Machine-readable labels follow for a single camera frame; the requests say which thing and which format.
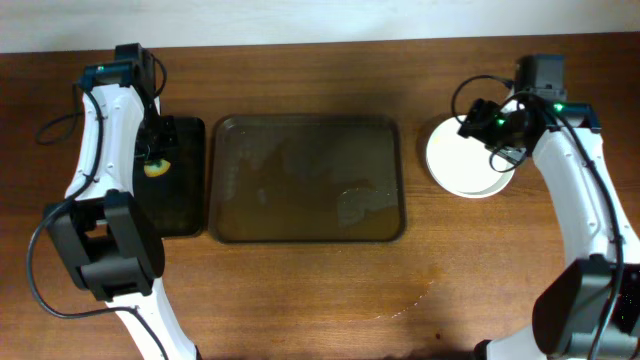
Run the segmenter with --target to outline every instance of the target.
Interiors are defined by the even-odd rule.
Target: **brown tray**
[[[228,117],[212,174],[209,232],[221,242],[384,242],[405,228],[398,130],[386,117]]]

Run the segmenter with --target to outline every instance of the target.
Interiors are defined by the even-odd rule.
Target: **wood grain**
[[[458,198],[421,166],[420,143],[464,78],[512,76],[518,57],[541,52],[567,56],[570,98],[598,111],[611,177],[639,228],[637,33],[156,50],[169,70],[163,112],[201,117],[209,140],[225,115],[277,113],[383,114],[402,136],[408,228],[395,243],[230,246],[206,233],[165,241],[167,293],[204,358],[431,356],[526,325],[563,269],[543,179],[528,162],[500,194]],[[29,236],[44,204],[64,193],[81,132],[46,148],[33,135],[69,112],[68,85],[84,65],[111,58],[0,55],[0,358],[140,358],[115,316],[52,318],[25,279]],[[477,96],[504,94],[477,84],[460,107]],[[60,310],[102,306],[74,288],[46,237],[35,273]]]

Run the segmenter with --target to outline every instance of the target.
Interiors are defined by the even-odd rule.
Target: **wall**
[[[0,52],[638,30],[638,0],[0,1]]]

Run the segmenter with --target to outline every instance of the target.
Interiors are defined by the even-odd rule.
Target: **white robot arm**
[[[514,91],[501,106],[476,100],[461,123],[461,136],[480,140],[516,166],[533,157],[551,193],[566,261],[564,273],[536,301],[532,325],[481,342],[476,359],[639,355],[640,313],[627,305],[640,301],[640,242],[607,172],[595,112],[566,102],[563,71],[561,56],[536,55],[520,60],[515,83],[475,77]]]
[[[640,263],[640,242],[624,214],[620,200],[607,172],[602,152],[602,136],[590,129],[575,129],[580,141],[596,162],[616,207],[624,242],[624,261]],[[576,259],[602,254],[615,263],[611,240],[611,220],[593,175],[585,167],[576,144],[566,129],[546,131],[533,151],[533,161],[549,188],[564,240],[565,265]],[[629,346],[637,347],[637,339],[629,337]],[[546,360],[536,344],[531,325],[516,334],[491,341],[486,348],[487,360]]]
[[[158,122],[172,118],[160,118],[157,111],[154,61],[138,44],[122,45],[115,62],[85,69],[82,146],[65,195],[75,194],[74,202],[48,230],[76,286],[91,290],[109,308],[131,308],[144,319],[143,326],[132,312],[116,312],[144,359],[163,359],[162,347],[171,360],[195,360],[200,354],[180,328],[164,290],[162,240],[133,198],[136,153],[152,156],[174,140],[163,140],[158,131]],[[87,230],[100,225],[107,226],[106,236],[90,238]]]

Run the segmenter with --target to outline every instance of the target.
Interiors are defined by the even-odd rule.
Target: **white bowl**
[[[514,170],[499,173],[489,166],[491,152],[474,138],[458,135],[460,124],[450,118],[438,125],[427,142],[426,163],[431,176],[445,190],[466,198],[484,198],[504,189]],[[497,170],[513,165],[499,156],[493,157]]]

